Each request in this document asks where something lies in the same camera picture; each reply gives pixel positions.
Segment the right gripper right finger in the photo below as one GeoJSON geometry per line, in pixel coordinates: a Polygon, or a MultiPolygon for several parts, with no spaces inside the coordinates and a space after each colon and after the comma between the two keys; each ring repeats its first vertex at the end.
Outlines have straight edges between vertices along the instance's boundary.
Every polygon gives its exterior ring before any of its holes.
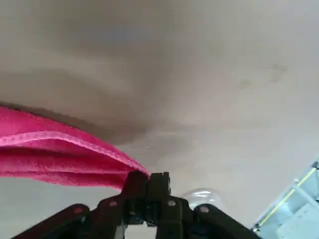
{"type": "Polygon", "coordinates": [[[157,239],[257,239],[258,236],[211,203],[190,207],[171,195],[168,172],[151,174],[146,201],[157,239]]]}

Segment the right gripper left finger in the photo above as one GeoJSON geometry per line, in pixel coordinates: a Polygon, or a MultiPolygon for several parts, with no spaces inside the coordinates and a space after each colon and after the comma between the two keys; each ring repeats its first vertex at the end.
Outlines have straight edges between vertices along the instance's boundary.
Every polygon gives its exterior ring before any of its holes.
{"type": "Polygon", "coordinates": [[[129,224],[143,223],[149,178],[130,172],[120,194],[106,198],[91,210],[73,204],[16,235],[17,239],[123,239],[129,224]]]}

